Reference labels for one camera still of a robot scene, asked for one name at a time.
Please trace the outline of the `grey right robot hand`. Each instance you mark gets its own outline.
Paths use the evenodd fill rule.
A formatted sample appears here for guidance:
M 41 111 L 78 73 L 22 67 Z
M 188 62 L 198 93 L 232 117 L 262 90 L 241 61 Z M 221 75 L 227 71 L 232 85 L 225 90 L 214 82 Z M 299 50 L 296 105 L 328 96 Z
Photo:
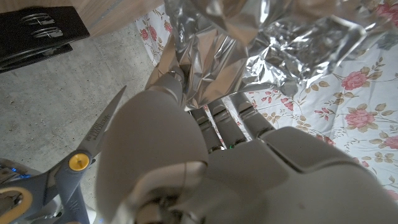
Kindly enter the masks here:
M 26 179 L 41 174 L 40 171 L 27 167 L 18 162 L 1 158 L 1 184 L 19 179 Z

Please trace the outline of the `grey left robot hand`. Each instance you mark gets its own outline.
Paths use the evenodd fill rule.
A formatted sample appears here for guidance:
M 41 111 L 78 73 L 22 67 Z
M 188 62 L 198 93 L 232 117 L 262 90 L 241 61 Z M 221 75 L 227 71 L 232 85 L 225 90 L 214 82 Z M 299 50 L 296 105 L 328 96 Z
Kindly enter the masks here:
M 396 223 L 397 204 L 339 149 L 275 129 L 234 95 L 248 141 L 221 101 L 182 109 L 183 72 L 127 101 L 101 144 L 97 207 L 109 223 Z

